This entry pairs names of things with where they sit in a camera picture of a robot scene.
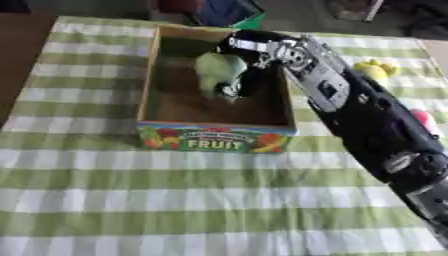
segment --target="tablecloth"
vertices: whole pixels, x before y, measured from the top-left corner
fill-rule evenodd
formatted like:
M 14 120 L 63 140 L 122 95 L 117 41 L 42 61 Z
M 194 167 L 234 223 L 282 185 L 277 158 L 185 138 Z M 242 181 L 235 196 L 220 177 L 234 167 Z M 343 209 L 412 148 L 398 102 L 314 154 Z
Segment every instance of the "tablecloth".
M 0 135 L 0 255 L 446 255 L 298 90 L 287 153 L 144 150 L 154 26 L 58 19 Z M 316 36 L 349 63 L 398 65 L 388 89 L 448 131 L 447 83 L 417 40 Z

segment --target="cardboard box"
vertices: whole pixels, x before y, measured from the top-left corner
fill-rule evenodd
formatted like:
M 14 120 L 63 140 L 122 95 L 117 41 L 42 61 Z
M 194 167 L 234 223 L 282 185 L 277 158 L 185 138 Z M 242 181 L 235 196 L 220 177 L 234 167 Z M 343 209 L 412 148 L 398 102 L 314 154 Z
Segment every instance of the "cardboard box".
M 278 70 L 256 95 L 234 104 L 201 95 L 196 58 L 231 30 L 163 25 L 150 43 L 138 129 L 149 149 L 282 152 L 296 134 L 287 80 Z

